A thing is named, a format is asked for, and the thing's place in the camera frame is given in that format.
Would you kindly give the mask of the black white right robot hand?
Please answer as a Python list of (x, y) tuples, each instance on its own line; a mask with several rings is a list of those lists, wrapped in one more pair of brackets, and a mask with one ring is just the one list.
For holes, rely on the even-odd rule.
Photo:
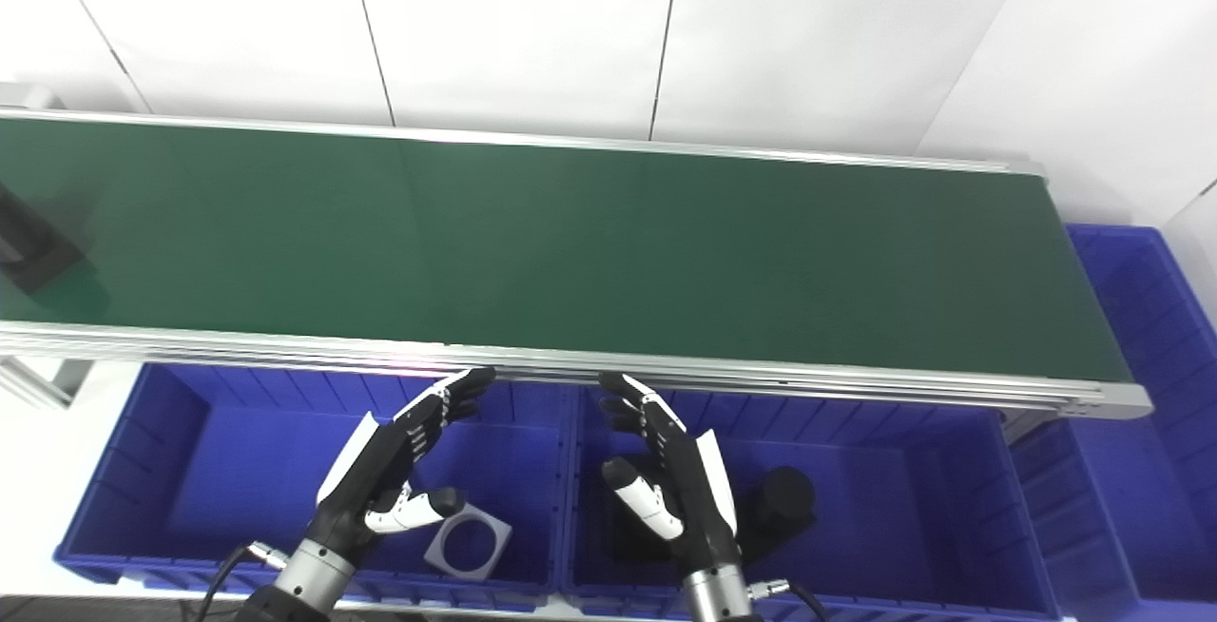
[(602, 480), (654, 536), (669, 547), (678, 575), (742, 566), (729, 480), (712, 433), (695, 438), (661, 394), (623, 372), (600, 372), (608, 393), (600, 409), (612, 430), (643, 439), (654, 463), (645, 473), (608, 458)]

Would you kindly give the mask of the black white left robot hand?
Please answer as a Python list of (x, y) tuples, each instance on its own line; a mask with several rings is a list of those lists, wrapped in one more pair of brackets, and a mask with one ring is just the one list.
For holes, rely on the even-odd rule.
[(304, 539), (326, 555), (357, 568), (383, 536), (439, 523), (469, 505), (453, 487), (417, 493), (413, 470), (449, 426), (478, 411), (494, 368), (475, 368), (443, 377), (381, 424), (365, 415), (340, 450), (318, 492), (316, 512)]

